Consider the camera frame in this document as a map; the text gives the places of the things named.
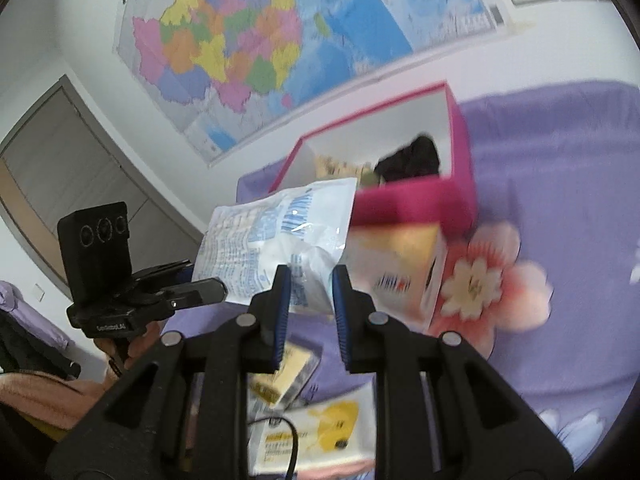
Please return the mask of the pink sleeve forearm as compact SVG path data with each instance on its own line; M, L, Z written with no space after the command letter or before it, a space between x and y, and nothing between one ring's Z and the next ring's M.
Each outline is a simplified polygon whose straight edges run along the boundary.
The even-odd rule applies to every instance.
M1 375L1 404L38 429L59 434L73 429L98 403L113 381L65 380L43 372Z

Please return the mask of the left hand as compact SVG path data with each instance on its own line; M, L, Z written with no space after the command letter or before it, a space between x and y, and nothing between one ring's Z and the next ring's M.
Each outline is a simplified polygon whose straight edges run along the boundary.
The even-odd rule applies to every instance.
M105 377L116 379L122 376L125 370L130 370L134 362L158 341L162 328L162 322L151 322L146 326L142 335L134 337L132 341L124 340L127 345L125 350L118 350L114 340L108 338L95 339L93 342L96 348L101 350L107 358Z

